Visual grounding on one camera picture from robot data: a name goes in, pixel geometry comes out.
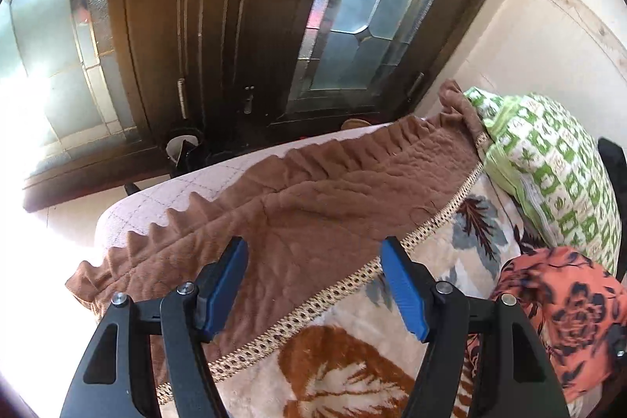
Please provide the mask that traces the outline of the brown glass door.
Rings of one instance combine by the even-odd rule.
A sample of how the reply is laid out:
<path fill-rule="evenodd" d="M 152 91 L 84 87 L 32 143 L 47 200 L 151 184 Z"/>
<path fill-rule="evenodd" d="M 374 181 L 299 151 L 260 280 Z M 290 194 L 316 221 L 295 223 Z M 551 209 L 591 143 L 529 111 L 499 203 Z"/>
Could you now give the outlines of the brown glass door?
<path fill-rule="evenodd" d="M 1 162 L 34 212 L 388 122 L 424 98 L 485 0 L 1 0 Z"/>

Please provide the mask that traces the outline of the brown quilted bed cover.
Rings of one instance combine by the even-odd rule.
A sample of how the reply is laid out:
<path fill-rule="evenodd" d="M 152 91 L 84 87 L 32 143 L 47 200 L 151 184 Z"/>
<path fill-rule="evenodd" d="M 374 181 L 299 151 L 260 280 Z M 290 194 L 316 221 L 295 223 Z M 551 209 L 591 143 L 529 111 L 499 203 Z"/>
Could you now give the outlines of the brown quilted bed cover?
<path fill-rule="evenodd" d="M 244 239 L 245 277 L 224 330 L 205 348 L 217 381 L 235 376 L 375 277 L 383 239 L 415 246 L 457 210 L 479 174 L 484 131 L 457 83 L 442 84 L 439 98 L 433 117 L 269 156 L 213 201 L 191 193 L 165 225 L 130 232 L 100 265 L 80 264 L 67 288 L 102 315 L 116 292 L 162 297 L 230 239 Z"/>

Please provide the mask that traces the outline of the black garment on pillow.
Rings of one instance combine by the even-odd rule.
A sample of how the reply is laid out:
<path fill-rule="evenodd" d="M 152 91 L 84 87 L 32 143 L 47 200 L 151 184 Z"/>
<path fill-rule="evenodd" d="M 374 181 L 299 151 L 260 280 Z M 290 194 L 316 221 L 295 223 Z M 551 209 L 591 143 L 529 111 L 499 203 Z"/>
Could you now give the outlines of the black garment on pillow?
<path fill-rule="evenodd" d="M 621 244 L 618 251 L 616 279 L 622 281 L 626 274 L 626 229 L 627 229 L 627 165 L 623 149 L 616 143 L 600 138 L 597 142 L 600 158 L 606 168 L 618 205 L 618 214 L 622 222 Z"/>

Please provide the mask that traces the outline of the orange floral garment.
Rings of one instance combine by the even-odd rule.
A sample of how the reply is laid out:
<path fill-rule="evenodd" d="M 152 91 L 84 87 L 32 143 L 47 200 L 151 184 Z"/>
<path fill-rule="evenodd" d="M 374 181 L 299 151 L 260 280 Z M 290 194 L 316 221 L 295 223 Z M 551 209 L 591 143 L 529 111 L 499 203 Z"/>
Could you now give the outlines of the orange floral garment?
<path fill-rule="evenodd" d="M 510 294 L 529 318 L 573 417 L 612 375 L 610 328 L 626 325 L 626 289 L 572 247 L 538 248 L 508 261 L 490 298 Z"/>

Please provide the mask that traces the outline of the green checkered pillow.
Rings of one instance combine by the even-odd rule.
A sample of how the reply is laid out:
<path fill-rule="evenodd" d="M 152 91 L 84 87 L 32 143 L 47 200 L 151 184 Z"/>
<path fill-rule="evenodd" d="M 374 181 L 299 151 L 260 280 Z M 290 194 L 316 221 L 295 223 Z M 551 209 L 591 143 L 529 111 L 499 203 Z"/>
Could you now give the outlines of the green checkered pillow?
<path fill-rule="evenodd" d="M 596 142 L 570 111 L 542 94 L 464 95 L 490 143 L 484 165 L 546 245 L 571 246 L 618 270 L 622 221 Z"/>

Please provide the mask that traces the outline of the black white object on floor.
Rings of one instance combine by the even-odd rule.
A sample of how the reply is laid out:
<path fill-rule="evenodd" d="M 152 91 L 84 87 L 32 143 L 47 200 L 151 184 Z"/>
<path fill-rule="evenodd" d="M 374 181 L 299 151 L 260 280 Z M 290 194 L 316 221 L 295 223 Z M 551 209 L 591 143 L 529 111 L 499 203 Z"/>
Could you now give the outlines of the black white object on floor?
<path fill-rule="evenodd" d="M 170 177 L 176 178 L 194 170 L 196 150 L 204 141 L 203 132 L 194 126 L 178 126 L 167 132 L 163 149 L 171 163 Z"/>

